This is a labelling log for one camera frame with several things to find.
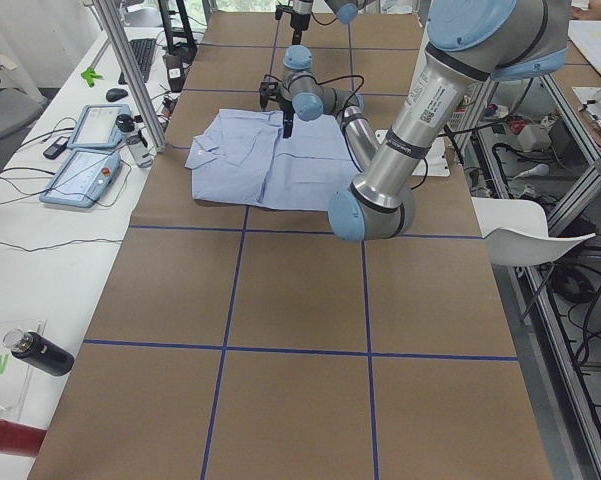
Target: white chair seat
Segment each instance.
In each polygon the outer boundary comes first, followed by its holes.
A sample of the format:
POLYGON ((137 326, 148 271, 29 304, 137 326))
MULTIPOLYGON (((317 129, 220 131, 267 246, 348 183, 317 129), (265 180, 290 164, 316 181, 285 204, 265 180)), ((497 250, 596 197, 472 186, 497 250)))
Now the white chair seat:
POLYGON ((547 219, 540 205, 528 200, 472 198, 482 236, 494 265, 528 267, 554 262, 585 240, 548 235, 547 219))

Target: wooden surface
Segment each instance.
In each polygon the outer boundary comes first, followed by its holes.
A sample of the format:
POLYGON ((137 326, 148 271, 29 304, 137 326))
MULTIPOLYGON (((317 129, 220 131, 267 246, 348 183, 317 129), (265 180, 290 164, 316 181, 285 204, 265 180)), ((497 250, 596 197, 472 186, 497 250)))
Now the wooden surface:
MULTIPOLYGON (((221 107, 258 110, 291 33, 214 14, 31 480, 551 477, 459 167, 388 241, 191 199, 192 137, 221 107)), ((366 76, 387 128, 420 34, 361 15, 303 43, 321 78, 366 76)))

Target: metal pole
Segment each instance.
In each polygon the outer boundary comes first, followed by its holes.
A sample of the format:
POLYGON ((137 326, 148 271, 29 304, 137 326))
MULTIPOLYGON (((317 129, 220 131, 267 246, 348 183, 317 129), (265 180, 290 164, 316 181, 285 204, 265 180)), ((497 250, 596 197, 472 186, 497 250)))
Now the metal pole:
POLYGON ((162 152, 166 143, 164 132, 158 122, 158 116, 151 103, 151 98, 144 84, 140 68, 131 51, 129 40, 120 22, 118 9, 113 3, 111 0, 93 0, 93 5, 96 7, 98 15, 100 15, 104 30, 107 32, 120 68, 124 73, 124 78, 131 90, 131 95, 136 101, 142 120, 147 128, 147 132, 153 140, 156 151, 162 152))

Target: blue cloth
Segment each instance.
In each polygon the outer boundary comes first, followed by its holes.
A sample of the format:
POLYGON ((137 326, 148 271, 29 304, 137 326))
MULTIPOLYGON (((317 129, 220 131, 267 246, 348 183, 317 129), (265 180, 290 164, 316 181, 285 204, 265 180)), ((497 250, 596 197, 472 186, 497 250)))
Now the blue cloth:
POLYGON ((326 211, 357 173, 333 117, 296 119, 284 139, 282 112, 241 110, 220 110, 185 166, 195 199, 276 210, 326 211))

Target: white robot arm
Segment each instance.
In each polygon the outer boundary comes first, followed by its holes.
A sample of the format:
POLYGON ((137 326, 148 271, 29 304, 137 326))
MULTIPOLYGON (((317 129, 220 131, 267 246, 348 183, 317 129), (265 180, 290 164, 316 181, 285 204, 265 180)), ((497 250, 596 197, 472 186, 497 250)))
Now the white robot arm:
MULTIPOLYGON (((429 11, 426 66, 382 144, 375 142, 361 102, 356 99, 336 109, 364 171, 332 198, 333 231, 349 241, 403 233, 415 216, 407 180, 467 87, 489 76, 514 80, 560 68, 570 11, 569 0, 436 0, 429 11)), ((291 97, 296 113, 312 102, 325 104, 330 89, 318 85, 309 68, 285 66, 282 91, 291 97)), ((318 110, 309 108, 311 115, 318 110)))

